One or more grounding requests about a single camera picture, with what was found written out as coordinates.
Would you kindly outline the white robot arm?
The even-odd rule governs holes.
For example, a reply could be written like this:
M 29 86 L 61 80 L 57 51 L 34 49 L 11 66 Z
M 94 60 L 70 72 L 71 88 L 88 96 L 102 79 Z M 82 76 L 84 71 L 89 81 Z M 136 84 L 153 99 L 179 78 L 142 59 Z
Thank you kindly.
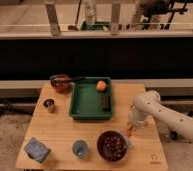
M 160 104 L 160 94 L 155 90 L 140 93 L 133 98 L 133 109 L 128 122 L 135 128 L 144 125 L 148 115 L 165 123 L 193 143 L 193 118 Z

